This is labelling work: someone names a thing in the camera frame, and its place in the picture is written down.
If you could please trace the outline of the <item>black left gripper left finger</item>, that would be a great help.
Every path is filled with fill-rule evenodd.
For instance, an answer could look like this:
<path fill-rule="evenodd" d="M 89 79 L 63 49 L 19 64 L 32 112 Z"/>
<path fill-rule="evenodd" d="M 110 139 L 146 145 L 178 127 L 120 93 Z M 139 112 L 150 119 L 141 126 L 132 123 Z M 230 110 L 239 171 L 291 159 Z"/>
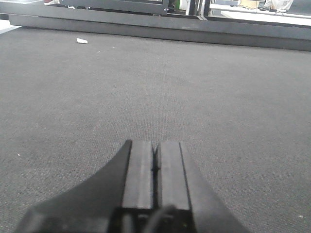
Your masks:
<path fill-rule="evenodd" d="M 125 213 L 153 208 L 153 149 L 126 140 L 97 173 L 54 198 L 32 206 L 17 233 L 108 233 Z"/>

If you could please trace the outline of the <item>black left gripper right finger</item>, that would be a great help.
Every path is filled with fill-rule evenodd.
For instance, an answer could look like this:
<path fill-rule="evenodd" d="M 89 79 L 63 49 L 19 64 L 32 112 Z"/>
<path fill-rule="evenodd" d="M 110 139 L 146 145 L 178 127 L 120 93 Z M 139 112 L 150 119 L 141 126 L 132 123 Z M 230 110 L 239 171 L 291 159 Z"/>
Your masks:
<path fill-rule="evenodd" d="M 161 142 L 158 158 L 158 205 L 174 205 L 175 229 L 188 233 L 246 233 L 203 177 L 185 144 Z"/>

